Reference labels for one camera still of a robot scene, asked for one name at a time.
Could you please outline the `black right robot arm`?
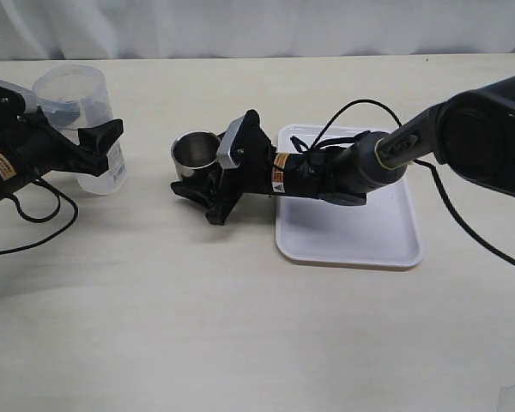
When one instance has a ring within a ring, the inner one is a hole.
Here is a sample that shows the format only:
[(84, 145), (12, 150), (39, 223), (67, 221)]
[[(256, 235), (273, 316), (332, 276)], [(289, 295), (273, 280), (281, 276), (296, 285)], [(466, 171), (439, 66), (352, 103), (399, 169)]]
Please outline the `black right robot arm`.
[(245, 194), (317, 199), (362, 206), (367, 195), (395, 184), (425, 155), (476, 185), (515, 197), (515, 76), (464, 91), (429, 107), (392, 132), (306, 144), (279, 151), (249, 110), (221, 134), (209, 167), (171, 185), (223, 224)]

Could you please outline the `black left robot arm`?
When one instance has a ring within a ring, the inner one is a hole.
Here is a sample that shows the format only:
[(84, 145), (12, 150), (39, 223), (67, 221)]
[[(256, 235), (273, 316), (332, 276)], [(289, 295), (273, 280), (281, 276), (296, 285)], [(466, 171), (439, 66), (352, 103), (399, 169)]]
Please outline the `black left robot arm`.
[(123, 132), (116, 118), (79, 129), (76, 144), (52, 127), (31, 90), (0, 80), (0, 201), (51, 171), (102, 175)]

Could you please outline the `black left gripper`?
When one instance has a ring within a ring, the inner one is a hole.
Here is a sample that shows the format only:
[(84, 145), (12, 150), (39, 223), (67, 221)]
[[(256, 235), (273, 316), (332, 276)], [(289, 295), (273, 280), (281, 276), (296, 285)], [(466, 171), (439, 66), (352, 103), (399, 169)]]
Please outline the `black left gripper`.
[(45, 101), (53, 127), (79, 128), (79, 143), (74, 144), (49, 125), (40, 108), (22, 114), (24, 103), (9, 88), (13, 85), (0, 80), (0, 189), (20, 189), (51, 171), (100, 176), (109, 170), (107, 154), (123, 134), (124, 123), (120, 118), (106, 122), (105, 103)]

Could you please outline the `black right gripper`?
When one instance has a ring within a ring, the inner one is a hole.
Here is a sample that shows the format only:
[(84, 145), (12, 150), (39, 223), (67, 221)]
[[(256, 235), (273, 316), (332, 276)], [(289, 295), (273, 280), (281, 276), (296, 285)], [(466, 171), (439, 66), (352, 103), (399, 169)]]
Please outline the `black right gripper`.
[(261, 129), (260, 116), (248, 110), (235, 143), (239, 167), (221, 172), (217, 183), (210, 180), (189, 179), (170, 184), (173, 193), (204, 208), (207, 221), (216, 226), (225, 224), (236, 203), (246, 193), (270, 195), (272, 193), (272, 163), (276, 147)]

